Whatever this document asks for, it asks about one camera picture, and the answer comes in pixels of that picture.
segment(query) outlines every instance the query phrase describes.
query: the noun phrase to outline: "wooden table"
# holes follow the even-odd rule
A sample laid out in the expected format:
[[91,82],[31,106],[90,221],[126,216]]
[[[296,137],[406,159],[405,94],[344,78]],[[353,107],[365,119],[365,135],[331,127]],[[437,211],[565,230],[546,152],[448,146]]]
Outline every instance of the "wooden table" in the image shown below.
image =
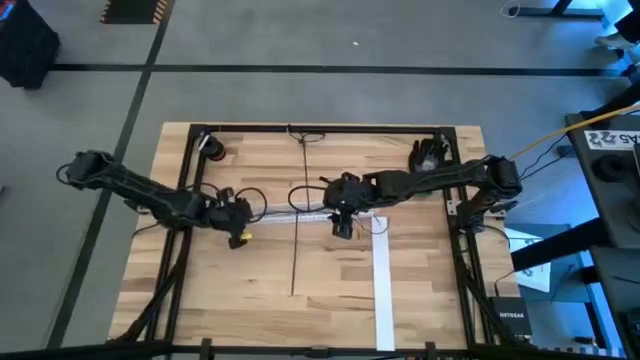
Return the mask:
[[[151,178],[175,187],[189,126],[164,125]],[[485,155],[479,127],[458,126],[456,132],[463,162]],[[304,184],[301,145],[287,134],[220,133],[216,137],[226,146],[227,156],[207,162],[203,181],[236,190],[259,187],[270,207],[286,204],[289,190]],[[324,140],[307,145],[309,179],[322,186],[316,180],[321,175],[331,179],[344,171],[361,175],[404,170],[411,145],[419,138],[328,133]],[[294,201],[306,202],[304,191],[295,195]],[[257,197],[248,193],[247,197],[261,206]],[[310,197],[312,202],[320,201],[322,192],[311,191]],[[441,192],[415,196],[378,214],[390,222],[396,347],[421,349],[425,341],[433,341],[439,349],[465,349]],[[143,216],[138,227],[153,222]],[[495,220],[487,223],[502,227]],[[209,337],[219,346],[376,347],[370,233],[356,226],[353,239],[346,241],[331,235],[329,222],[301,223],[292,281],[294,225],[254,224],[249,231],[250,243],[230,250],[228,234],[194,230],[176,344],[199,345]],[[477,239],[485,286],[491,294],[493,282],[513,269],[511,257],[506,240],[497,232],[487,230]],[[151,298],[164,240],[165,230],[159,227],[133,239],[110,336],[120,335]],[[499,285],[502,296],[518,296],[513,275]],[[474,313],[480,329],[477,307]],[[161,316],[160,334],[164,323],[166,316]]]

